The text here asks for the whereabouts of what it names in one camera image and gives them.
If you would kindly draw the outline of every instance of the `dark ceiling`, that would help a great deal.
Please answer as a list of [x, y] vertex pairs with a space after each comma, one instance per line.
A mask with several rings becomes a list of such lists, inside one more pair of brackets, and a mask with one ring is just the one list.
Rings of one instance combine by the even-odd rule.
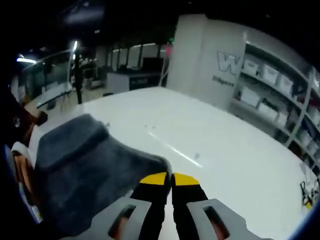
[[[296, 12], [292, 9], [271, 12], [263, 10], [263, 7], [253, 10], [244, 4], [242, 9], [245, 10], [238, 10], [237, 13], [226, 9], [199, 1], [180, 1], [175, 5], [167, 0], [152, 4], [103, 0], [10, 2], [5, 9], [6, 17], [2, 20], [2, 33], [5, 35], [3, 49], [9, 51], [6, 57], [8, 73], [12, 74], [15, 70], [12, 65], [18, 53], [34, 49], [39, 54], [48, 55], [65, 50], [74, 39], [81, 39], [86, 45], [109, 44], [124, 36], [138, 36], [140, 31], [155, 26], [175, 26], [178, 16], [188, 13], [205, 13], [211, 19], [261, 30], [294, 48], [320, 69], [320, 18], [316, 12], [312, 13], [311, 7], [306, 11], [300, 8]], [[44, 46], [48, 52], [39, 52]]]

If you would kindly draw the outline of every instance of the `gray towel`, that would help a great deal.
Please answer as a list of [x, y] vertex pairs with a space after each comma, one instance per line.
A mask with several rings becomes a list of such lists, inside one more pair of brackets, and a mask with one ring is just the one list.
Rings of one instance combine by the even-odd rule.
[[118, 142], [89, 114], [79, 116], [39, 141], [35, 172], [41, 214], [61, 233], [76, 236], [142, 178], [169, 169], [165, 159]]

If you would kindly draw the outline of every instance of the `white shelving unit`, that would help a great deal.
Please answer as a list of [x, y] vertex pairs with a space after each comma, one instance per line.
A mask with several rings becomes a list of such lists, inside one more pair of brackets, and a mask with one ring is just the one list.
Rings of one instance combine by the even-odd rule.
[[254, 43], [251, 43], [251, 42], [246, 43], [245, 53], [262, 60], [264, 63], [268, 63], [268, 64], [271, 64], [272, 66], [275, 66], [280, 73], [286, 74], [287, 76], [289, 76], [290, 80], [292, 80], [294, 84], [302, 86], [302, 88], [304, 89], [304, 93], [303, 93], [304, 103], [298, 102], [297, 100], [294, 99], [294, 97], [291, 94], [287, 94], [281, 91], [281, 89], [279, 89], [275, 84], [272, 84], [267, 80], [264, 80], [261, 76], [251, 74], [250, 72], [247, 72], [243, 69], [241, 71], [240, 76], [245, 77], [247, 79], [251, 79], [253, 81], [257, 81], [258, 83], [264, 86], [267, 86], [267, 88], [270, 88], [272, 92], [275, 92], [277, 95], [279, 95], [281, 99], [286, 99], [287, 101], [292, 103], [294, 108], [298, 109], [297, 113], [299, 112], [297, 120], [295, 121], [294, 127], [292, 128], [292, 130], [289, 131], [285, 127], [279, 126], [275, 121], [269, 119], [267, 116], [259, 112], [257, 108], [245, 102], [242, 102], [234, 98], [232, 99], [231, 104], [236, 108], [241, 109], [242, 111], [245, 111], [251, 116], [261, 119], [262, 121], [269, 124], [273, 128], [280, 130], [285, 136], [287, 136], [287, 140], [284, 143], [286, 147], [289, 147], [289, 145], [292, 142], [295, 142], [298, 146], [300, 146], [300, 148], [308, 155], [309, 159], [311, 159], [311, 161], [313, 162], [312, 166], [310, 167], [319, 178], [320, 160], [317, 161], [315, 156], [312, 155], [308, 150], [308, 148], [304, 146], [301, 143], [301, 141], [296, 137], [298, 130], [302, 127], [302, 122], [304, 119], [312, 123], [316, 132], [316, 136], [320, 136], [320, 127], [317, 126], [317, 124], [312, 120], [311, 116], [307, 113], [307, 107], [308, 107], [311, 96], [319, 99], [320, 101], [320, 94], [315, 89], [312, 88], [313, 79], [311, 77], [310, 78], [306, 77], [299, 69], [294, 67], [289, 62], [286, 62], [276, 53], [270, 52]]

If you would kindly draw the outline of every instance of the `gray cloth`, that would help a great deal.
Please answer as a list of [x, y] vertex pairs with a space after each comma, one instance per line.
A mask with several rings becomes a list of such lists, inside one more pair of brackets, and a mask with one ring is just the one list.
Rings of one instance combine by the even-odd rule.
[[161, 157], [129, 148], [89, 114], [45, 134], [35, 165], [44, 220], [76, 236], [92, 218], [147, 175], [168, 172]]

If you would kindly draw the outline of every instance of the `floor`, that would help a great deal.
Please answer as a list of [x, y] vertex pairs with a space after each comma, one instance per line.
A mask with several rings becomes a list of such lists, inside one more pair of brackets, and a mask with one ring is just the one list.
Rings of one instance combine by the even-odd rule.
[[[88, 90], [83, 88], [82, 90], [82, 102], [90, 102], [98, 98], [102, 98], [103, 94], [107, 90], [104, 87], [100, 87], [93, 90]], [[77, 93], [72, 91], [69, 95], [61, 96], [55, 100], [55, 107], [53, 109], [47, 110], [48, 104], [45, 104], [38, 108], [39, 111], [43, 111], [48, 114], [50, 119], [53, 116], [65, 113], [73, 109], [78, 104]]]

